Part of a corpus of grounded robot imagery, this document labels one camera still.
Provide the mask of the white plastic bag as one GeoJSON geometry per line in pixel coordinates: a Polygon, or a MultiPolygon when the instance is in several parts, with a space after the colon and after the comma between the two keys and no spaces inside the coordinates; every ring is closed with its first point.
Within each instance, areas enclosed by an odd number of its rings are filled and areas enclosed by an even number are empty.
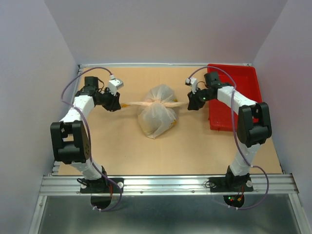
{"type": "Polygon", "coordinates": [[[178,101],[174,90],[162,84],[152,88],[143,101],[122,103],[121,107],[136,107],[143,133],[155,139],[177,124],[179,109],[187,104],[178,101]]]}

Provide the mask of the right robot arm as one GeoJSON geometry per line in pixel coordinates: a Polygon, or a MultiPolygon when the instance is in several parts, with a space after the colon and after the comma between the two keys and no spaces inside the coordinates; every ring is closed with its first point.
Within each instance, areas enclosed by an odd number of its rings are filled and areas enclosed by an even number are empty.
{"type": "Polygon", "coordinates": [[[188,110],[199,110],[207,101],[217,100],[231,109],[232,129],[237,154],[223,177],[208,179],[211,192],[237,192],[253,190],[250,169],[261,145],[272,135],[268,104],[253,101],[236,90],[236,84],[222,82],[217,72],[206,73],[205,88],[198,87],[194,77],[188,77],[190,86],[188,110]]]}

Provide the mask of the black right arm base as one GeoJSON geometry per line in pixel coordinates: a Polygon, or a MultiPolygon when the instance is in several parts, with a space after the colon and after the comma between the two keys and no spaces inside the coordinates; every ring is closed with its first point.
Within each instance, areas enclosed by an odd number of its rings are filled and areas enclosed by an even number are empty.
{"type": "Polygon", "coordinates": [[[234,193],[242,191],[242,189],[244,192],[253,192],[253,186],[248,187],[247,182],[250,180],[245,178],[228,179],[225,176],[209,178],[210,191],[213,193],[234,193]]]}

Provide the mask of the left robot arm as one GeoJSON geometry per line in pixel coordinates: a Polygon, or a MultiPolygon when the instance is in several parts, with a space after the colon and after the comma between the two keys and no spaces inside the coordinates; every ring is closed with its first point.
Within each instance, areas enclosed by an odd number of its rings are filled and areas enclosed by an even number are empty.
{"type": "Polygon", "coordinates": [[[96,106],[114,112],[121,109],[118,89],[123,81],[110,75],[107,87],[99,88],[99,78],[85,77],[84,86],[76,92],[71,108],[58,122],[50,126],[54,159],[79,170],[80,184],[104,192],[108,188],[105,169],[92,159],[90,129],[86,118],[96,106]]]}

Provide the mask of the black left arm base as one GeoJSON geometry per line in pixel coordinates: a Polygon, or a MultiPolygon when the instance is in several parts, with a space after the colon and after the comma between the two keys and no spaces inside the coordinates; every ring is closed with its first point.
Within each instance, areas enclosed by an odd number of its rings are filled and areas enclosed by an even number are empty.
{"type": "Polygon", "coordinates": [[[119,190],[123,191],[119,185],[116,186],[103,177],[97,180],[78,178],[77,182],[80,184],[81,194],[114,194],[119,193],[119,190]]]}

